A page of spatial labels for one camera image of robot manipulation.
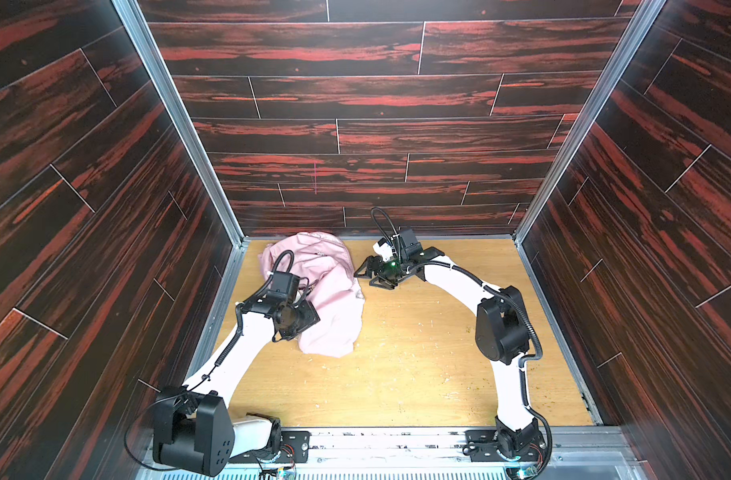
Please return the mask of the pink zip-up jacket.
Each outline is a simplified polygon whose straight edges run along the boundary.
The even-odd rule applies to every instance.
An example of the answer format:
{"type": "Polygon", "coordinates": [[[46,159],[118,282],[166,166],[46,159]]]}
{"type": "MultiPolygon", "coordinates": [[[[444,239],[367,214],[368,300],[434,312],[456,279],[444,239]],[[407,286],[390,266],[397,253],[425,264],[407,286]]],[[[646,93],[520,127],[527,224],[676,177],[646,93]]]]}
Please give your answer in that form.
{"type": "Polygon", "coordinates": [[[365,296],[349,249],[332,234],[301,232],[265,248],[259,256],[263,276],[286,250],[295,255],[291,272],[312,282],[308,299],[320,316],[298,337],[301,352],[335,358],[353,353],[363,328],[365,296]]]}

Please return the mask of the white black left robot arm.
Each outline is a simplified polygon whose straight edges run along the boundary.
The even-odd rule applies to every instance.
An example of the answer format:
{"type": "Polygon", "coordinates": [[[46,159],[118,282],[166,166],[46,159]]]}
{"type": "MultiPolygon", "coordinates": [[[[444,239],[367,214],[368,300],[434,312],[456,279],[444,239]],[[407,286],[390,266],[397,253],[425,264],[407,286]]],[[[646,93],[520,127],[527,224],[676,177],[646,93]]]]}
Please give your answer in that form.
{"type": "Polygon", "coordinates": [[[163,470],[211,477],[228,464],[281,454],[281,421],[249,414],[233,420],[231,399],[259,353],[271,342],[292,340],[320,322],[308,300],[266,296],[236,305],[237,323],[200,370],[180,386],[168,386],[152,405],[153,460],[163,470]]]}

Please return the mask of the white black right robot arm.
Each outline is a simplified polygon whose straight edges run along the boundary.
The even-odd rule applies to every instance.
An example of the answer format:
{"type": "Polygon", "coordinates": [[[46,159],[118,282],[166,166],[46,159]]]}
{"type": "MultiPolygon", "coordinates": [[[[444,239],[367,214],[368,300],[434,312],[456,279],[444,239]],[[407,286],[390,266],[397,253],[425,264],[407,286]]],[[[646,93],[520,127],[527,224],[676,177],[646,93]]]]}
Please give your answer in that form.
{"type": "Polygon", "coordinates": [[[435,247],[411,257],[369,256],[356,276],[387,290],[417,277],[475,314],[475,345],[491,362],[497,388],[493,444],[501,457],[531,461],[537,471],[544,470],[553,453],[553,436],[549,422],[531,407],[527,385],[527,364],[543,358],[543,347],[521,292],[481,280],[435,247]]]}

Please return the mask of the aluminium frame rail left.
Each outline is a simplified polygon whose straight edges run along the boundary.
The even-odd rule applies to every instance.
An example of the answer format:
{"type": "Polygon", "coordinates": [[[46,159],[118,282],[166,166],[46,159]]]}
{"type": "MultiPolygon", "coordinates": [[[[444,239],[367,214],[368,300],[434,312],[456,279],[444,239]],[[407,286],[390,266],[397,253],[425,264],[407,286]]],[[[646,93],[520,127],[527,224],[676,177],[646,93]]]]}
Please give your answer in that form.
{"type": "Polygon", "coordinates": [[[232,250],[225,266],[205,326],[200,331],[199,343],[194,352],[188,373],[193,374],[207,363],[218,344],[218,336],[230,306],[230,299],[247,250],[246,236],[233,212],[224,188],[207,156],[207,152],[186,106],[175,86],[166,62],[155,42],[149,24],[139,6],[133,0],[113,0],[112,4],[129,34],[131,42],[155,86],[173,126],[188,152],[209,198],[216,208],[223,228],[229,237],[232,250]]]}

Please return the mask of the aluminium frame rail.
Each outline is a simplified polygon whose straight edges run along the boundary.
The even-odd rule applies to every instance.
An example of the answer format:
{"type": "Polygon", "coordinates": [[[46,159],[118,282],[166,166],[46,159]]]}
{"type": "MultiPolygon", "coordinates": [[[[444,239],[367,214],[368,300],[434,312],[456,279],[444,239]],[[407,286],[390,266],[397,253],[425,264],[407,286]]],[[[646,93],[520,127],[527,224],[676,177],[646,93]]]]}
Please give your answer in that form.
{"type": "Polygon", "coordinates": [[[583,406],[589,412],[589,418],[591,418],[591,424],[593,426],[603,424],[601,413],[599,413],[597,404],[595,404],[595,400],[593,400],[593,396],[589,392],[589,386],[587,386],[587,382],[585,382],[585,378],[583,378],[583,374],[579,370],[579,365],[577,365],[577,361],[573,357],[569,343],[565,340],[565,335],[563,335],[563,331],[561,331],[561,327],[559,327],[559,323],[557,323],[557,319],[553,315],[553,310],[551,310],[551,305],[549,305],[549,301],[547,301],[547,297],[543,293],[539,279],[537,279],[537,275],[533,271],[535,258],[527,256],[525,240],[529,238],[529,232],[531,232],[535,222],[539,219],[539,214],[541,214],[543,208],[547,205],[551,194],[553,194],[555,188],[557,188],[557,184],[559,184],[559,180],[561,180],[569,164],[571,164],[571,160],[575,157],[577,150],[581,147],[581,142],[583,142],[591,126],[593,126],[593,122],[595,122],[603,106],[607,103],[611,92],[613,92],[613,88],[617,86],[619,80],[621,80],[621,76],[623,76],[625,70],[629,67],[633,56],[639,50],[639,46],[645,40],[645,36],[651,30],[651,26],[655,23],[663,6],[665,6],[665,0],[645,0],[637,6],[617,47],[613,50],[605,69],[601,72],[601,76],[597,80],[597,85],[593,88],[591,94],[589,94],[587,102],[585,102],[585,105],[581,108],[579,114],[577,114],[575,125],[569,130],[565,142],[559,148],[555,162],[549,168],[545,181],[541,184],[539,190],[537,190],[537,195],[533,202],[531,202],[525,218],[523,218],[521,225],[515,230],[515,234],[513,234],[513,242],[515,242],[517,253],[519,253],[519,257],[523,261],[523,267],[525,267],[525,271],[529,275],[529,280],[533,284],[533,289],[535,289],[535,296],[537,296],[539,303],[541,303],[541,308],[543,308],[547,322],[551,326],[555,341],[557,341],[557,345],[561,349],[561,355],[563,355],[563,359],[567,362],[567,368],[569,368],[569,372],[573,376],[573,381],[577,384],[579,395],[581,395],[581,400],[583,400],[583,406]]]}
{"type": "Polygon", "coordinates": [[[149,24],[139,6],[133,0],[113,0],[112,4],[129,34],[131,42],[155,86],[173,126],[188,152],[209,198],[216,208],[223,228],[229,237],[232,250],[225,266],[205,326],[200,331],[199,343],[194,352],[188,373],[193,374],[207,363],[218,344],[218,336],[230,306],[230,299],[247,250],[246,236],[233,212],[224,188],[207,156],[207,152],[186,106],[175,86],[166,62],[155,42],[149,24]]]}

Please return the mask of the aluminium frame rail right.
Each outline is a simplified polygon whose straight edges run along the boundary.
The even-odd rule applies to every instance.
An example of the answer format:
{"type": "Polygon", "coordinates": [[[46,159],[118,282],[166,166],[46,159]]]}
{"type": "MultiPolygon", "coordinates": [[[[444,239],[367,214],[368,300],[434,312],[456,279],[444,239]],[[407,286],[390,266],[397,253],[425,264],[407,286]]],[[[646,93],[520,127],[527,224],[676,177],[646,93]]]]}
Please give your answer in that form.
{"type": "Polygon", "coordinates": [[[587,386],[587,382],[585,382],[585,378],[583,378],[583,374],[579,370],[579,365],[577,365],[577,361],[573,357],[569,343],[565,340],[565,335],[563,335],[563,331],[561,331],[561,327],[559,327],[559,323],[557,323],[557,319],[553,315],[553,310],[551,310],[551,305],[549,305],[549,301],[547,301],[547,297],[543,293],[539,279],[537,279],[537,275],[533,271],[535,258],[527,256],[525,240],[529,238],[529,232],[531,232],[535,222],[539,219],[539,214],[541,214],[543,208],[547,205],[551,194],[553,194],[555,188],[557,188],[557,184],[559,184],[559,180],[561,180],[569,164],[571,164],[571,160],[575,157],[577,150],[581,147],[581,142],[583,142],[591,126],[593,126],[593,122],[595,122],[603,106],[607,103],[611,92],[613,92],[613,88],[617,86],[619,80],[621,80],[621,76],[623,76],[625,70],[629,67],[633,56],[639,50],[639,46],[645,40],[645,36],[651,30],[651,26],[655,23],[663,6],[665,6],[665,0],[645,0],[637,6],[617,47],[613,50],[605,69],[601,72],[601,76],[597,80],[597,85],[593,88],[591,94],[589,94],[587,102],[585,102],[585,105],[581,108],[579,114],[577,114],[575,125],[569,130],[565,142],[559,148],[555,162],[549,168],[545,181],[541,184],[539,190],[537,190],[537,195],[533,202],[531,202],[525,218],[523,218],[521,225],[515,230],[515,234],[513,234],[513,242],[515,242],[517,253],[519,253],[519,257],[523,261],[523,267],[525,267],[525,271],[529,275],[529,280],[533,284],[533,289],[535,289],[535,296],[537,296],[539,303],[541,303],[541,308],[543,308],[547,322],[551,326],[555,341],[557,341],[557,345],[561,349],[561,355],[563,355],[563,359],[567,362],[567,368],[569,368],[569,372],[573,376],[573,381],[577,384],[579,395],[581,395],[581,400],[583,400],[583,406],[589,412],[589,418],[591,418],[591,424],[593,426],[603,424],[601,413],[599,413],[597,404],[595,404],[595,400],[593,400],[593,396],[589,392],[589,386],[587,386]]]}

